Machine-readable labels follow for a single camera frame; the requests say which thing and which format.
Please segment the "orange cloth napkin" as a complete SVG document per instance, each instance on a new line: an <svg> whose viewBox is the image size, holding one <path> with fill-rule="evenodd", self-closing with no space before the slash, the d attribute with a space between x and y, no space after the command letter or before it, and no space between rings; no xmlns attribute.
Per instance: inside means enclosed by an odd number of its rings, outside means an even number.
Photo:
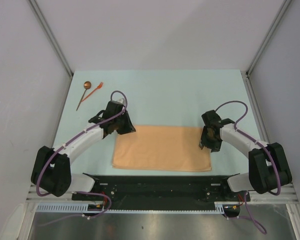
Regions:
<svg viewBox="0 0 300 240"><path fill-rule="evenodd" d="M137 125L136 132L118 135L112 166L127 170L208 172L211 151L199 147L202 129Z"/></svg>

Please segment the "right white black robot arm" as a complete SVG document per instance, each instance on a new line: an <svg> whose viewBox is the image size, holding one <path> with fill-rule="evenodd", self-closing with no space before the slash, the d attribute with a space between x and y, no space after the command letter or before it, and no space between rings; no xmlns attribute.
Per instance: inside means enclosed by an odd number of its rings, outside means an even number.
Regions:
<svg viewBox="0 0 300 240"><path fill-rule="evenodd" d="M237 123L221 119L215 110L201 115L204 122L199 147L219 152L223 142L236 148L248 159L248 172L232 175L220 188L221 196L232 201L239 192L256 191L278 196L281 188L292 182L292 174L281 144L256 140L237 128Z"/></svg>

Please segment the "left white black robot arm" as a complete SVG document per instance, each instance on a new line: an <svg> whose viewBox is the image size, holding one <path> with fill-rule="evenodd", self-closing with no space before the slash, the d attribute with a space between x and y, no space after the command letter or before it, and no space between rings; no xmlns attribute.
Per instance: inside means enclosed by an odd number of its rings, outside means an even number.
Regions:
<svg viewBox="0 0 300 240"><path fill-rule="evenodd" d="M119 135L136 132L127 111L125 99L110 100L104 110L88 121L87 127L59 147L41 147L36 155L31 182L40 197L61 197L66 192L84 194L95 200L101 188L96 178L86 173L74 174L71 166L92 145L116 132Z"/></svg>

